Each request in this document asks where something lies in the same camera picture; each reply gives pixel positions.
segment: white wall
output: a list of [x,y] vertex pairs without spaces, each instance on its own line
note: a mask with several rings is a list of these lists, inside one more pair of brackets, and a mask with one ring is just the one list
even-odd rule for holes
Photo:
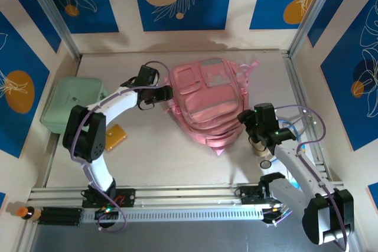
[[225,31],[143,32],[136,0],[110,0],[110,3],[120,33],[73,35],[82,53],[285,50],[296,33],[296,30],[250,31],[256,0],[230,0]]
[[19,227],[23,222],[9,212],[27,200],[40,170],[44,168],[45,159],[49,156],[48,143],[53,142],[50,132],[40,123],[43,107],[53,82],[60,76],[72,74],[77,64],[63,44],[58,54],[53,51],[17,0],[0,0],[0,11],[50,71],[20,158],[0,151],[0,192],[7,195],[0,215],[0,250],[8,252],[14,251]]
[[309,104],[320,113],[327,125],[327,136],[322,143],[326,161],[354,197],[358,228],[369,251],[378,251],[378,211],[367,193],[367,186],[377,182],[378,140],[353,152],[328,89],[320,65],[359,14],[368,0],[344,0],[323,35],[312,49],[303,42],[295,63]]

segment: purple cable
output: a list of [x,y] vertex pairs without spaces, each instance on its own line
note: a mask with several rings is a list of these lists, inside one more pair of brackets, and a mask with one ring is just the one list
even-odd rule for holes
[[[168,81],[167,82],[170,82],[170,79],[171,79],[171,75],[170,75],[170,70],[169,68],[162,62],[160,61],[149,61],[147,63],[145,63],[144,65],[148,65],[148,64],[151,64],[151,63],[158,63],[160,65],[163,65],[165,67],[165,69],[167,69],[167,72],[168,72]],[[122,214],[123,216],[123,219],[125,220],[125,222],[123,223],[123,226],[118,229],[118,230],[102,230],[106,233],[120,233],[122,232],[125,228],[126,228],[126,225],[127,225],[127,220],[126,220],[126,215],[124,212],[122,212],[120,206],[114,201],[112,200],[109,196],[107,196],[100,188],[99,186],[96,184],[96,181],[93,179],[91,173],[89,172],[88,168],[87,168],[87,163],[85,160],[83,159],[78,159],[74,156],[74,150],[76,148],[76,144],[77,144],[77,140],[79,139],[79,135],[80,135],[80,132],[82,131],[82,128],[84,126],[84,124],[87,122],[88,118],[92,115],[92,113],[94,113],[95,111],[97,111],[98,109],[100,109],[104,104],[110,102],[111,100],[115,99],[116,97],[120,96],[121,94],[124,94],[124,93],[127,93],[129,91],[134,91],[134,90],[144,90],[144,89],[158,89],[162,86],[140,86],[140,87],[133,87],[133,88],[129,88],[129,89],[126,89],[126,90],[123,90],[121,91],[120,93],[115,93],[109,97],[107,97],[106,99],[104,99],[104,101],[102,101],[101,103],[99,103],[97,106],[95,106],[94,108],[92,108],[88,113],[87,115],[85,115],[85,117],[83,118],[82,122],[80,122],[78,128],[77,128],[77,131],[76,131],[76,134],[73,138],[73,141],[72,141],[72,146],[71,146],[71,149],[70,149],[70,156],[71,156],[71,160],[73,160],[74,162],[77,162],[79,164],[81,164],[81,166],[83,167],[83,170],[84,170],[84,173],[85,175],[87,176],[89,182],[90,182],[90,185],[94,187],[94,189],[96,189],[104,198],[106,198],[115,208],[117,208],[117,210]]]
[[[296,153],[298,154],[298,157],[299,159],[301,160],[301,162],[306,166],[306,168],[311,172],[311,174],[314,176],[314,178],[317,180],[317,182],[319,183],[322,183],[322,180],[321,178],[317,175],[317,173],[312,169],[312,167],[307,163],[307,161],[302,157],[301,155],[301,147],[303,145],[306,145],[306,144],[313,144],[313,143],[317,143],[317,142],[320,142],[324,139],[325,137],[325,134],[326,134],[326,128],[325,128],[325,123],[323,121],[323,119],[321,118],[321,116],[313,109],[310,109],[309,107],[306,107],[306,106],[300,106],[298,104],[291,104],[289,106],[280,106],[280,107],[276,107],[275,109],[279,110],[279,109],[286,109],[288,107],[299,107],[301,109],[305,109],[309,112],[312,112],[313,114],[316,115],[317,118],[319,118],[319,121],[323,127],[323,134],[321,135],[321,137],[317,140],[314,140],[314,141],[307,141],[307,142],[303,142],[303,143],[300,143],[298,145],[298,147],[296,147]],[[320,185],[321,188],[325,191],[325,193],[327,193],[328,195],[328,198],[330,199],[331,203],[332,203],[332,206],[334,207],[335,209],[335,213],[336,213],[336,217],[337,217],[337,220],[338,220],[338,223],[340,225],[340,228],[341,228],[341,232],[343,234],[343,239],[344,239],[344,246],[345,247],[342,247],[340,245],[340,243],[337,241],[337,240],[334,240],[335,244],[337,245],[337,247],[339,247],[341,250],[343,250],[344,252],[347,251],[347,247],[348,247],[348,238],[347,238],[347,232],[346,232],[346,229],[345,229],[345,225],[344,225],[344,222],[343,222],[343,218],[341,217],[341,213],[340,213],[340,210],[338,209],[337,207],[337,204],[333,198],[333,196],[331,195],[331,192],[327,189],[327,187],[325,186],[325,184],[323,185]]]

